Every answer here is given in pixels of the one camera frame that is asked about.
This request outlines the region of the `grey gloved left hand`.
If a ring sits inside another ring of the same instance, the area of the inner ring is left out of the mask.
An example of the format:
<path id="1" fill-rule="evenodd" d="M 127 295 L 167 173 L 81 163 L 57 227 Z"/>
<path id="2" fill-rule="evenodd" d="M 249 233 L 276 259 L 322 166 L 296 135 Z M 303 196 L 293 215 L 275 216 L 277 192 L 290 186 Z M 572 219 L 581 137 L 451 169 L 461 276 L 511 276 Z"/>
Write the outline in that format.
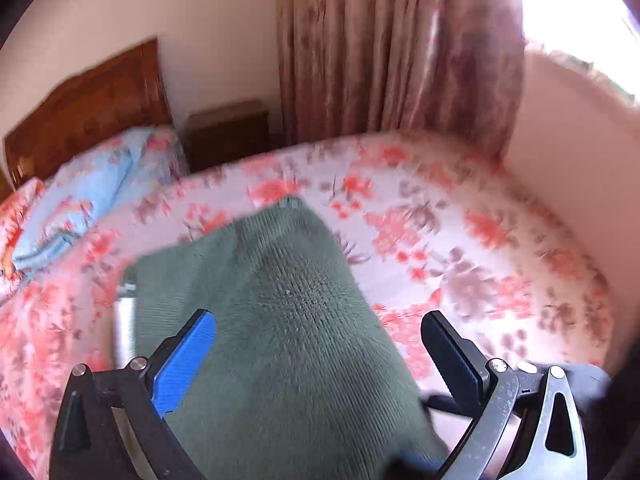
<path id="1" fill-rule="evenodd" d="M 591 404 L 601 400 L 611 382 L 610 376 L 597 365 L 561 363 L 559 368 L 564 370 L 576 408 L 580 412 L 587 411 Z"/>

